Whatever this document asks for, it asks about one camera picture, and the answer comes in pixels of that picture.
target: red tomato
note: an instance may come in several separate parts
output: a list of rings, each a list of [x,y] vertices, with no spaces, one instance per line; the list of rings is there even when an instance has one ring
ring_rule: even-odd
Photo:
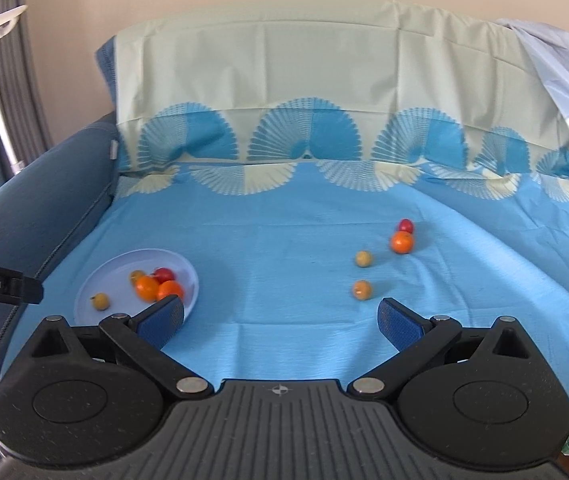
[[[406,231],[407,233],[413,233],[413,222],[408,218],[403,218],[398,224],[398,231]]]
[[[141,276],[135,280],[135,293],[143,301],[153,303],[160,285],[151,276]]]
[[[413,235],[406,231],[398,231],[389,240],[389,247],[398,254],[410,253],[413,249]]]
[[[167,269],[167,267],[160,267],[153,271],[152,276],[156,279],[158,283],[168,282],[168,280],[175,280],[176,275],[173,270]]]
[[[182,285],[175,280],[168,280],[159,286],[156,294],[156,301],[160,301],[172,294],[175,294],[182,300],[184,298],[184,289],[182,288]]]

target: yellow fruit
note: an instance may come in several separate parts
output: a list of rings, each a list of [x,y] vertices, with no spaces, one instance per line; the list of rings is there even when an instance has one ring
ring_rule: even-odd
[[[373,263],[372,253],[369,251],[358,251],[356,254],[356,265],[358,267],[369,267]]]
[[[373,296],[373,287],[367,280],[358,280],[354,283],[351,291],[354,293],[356,300],[360,301],[370,300]]]
[[[133,286],[135,286],[135,282],[138,281],[138,278],[146,276],[147,273],[143,270],[134,270],[131,274],[129,274],[129,281]]]
[[[98,292],[95,296],[91,298],[91,304],[94,309],[106,310],[111,305],[109,297],[104,292]]]

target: plate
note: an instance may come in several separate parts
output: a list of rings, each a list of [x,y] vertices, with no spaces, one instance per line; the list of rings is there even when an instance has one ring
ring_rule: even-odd
[[[184,320],[189,316],[198,297],[198,275],[188,259],[164,249],[140,249],[120,254],[94,270],[84,282],[73,307],[75,323],[81,326],[97,325],[105,317],[117,312],[135,316],[151,303],[141,300],[129,282],[129,274],[137,269],[151,274],[158,267],[173,270],[176,280],[184,289]],[[91,297],[98,292],[109,296],[111,305],[97,310]]]

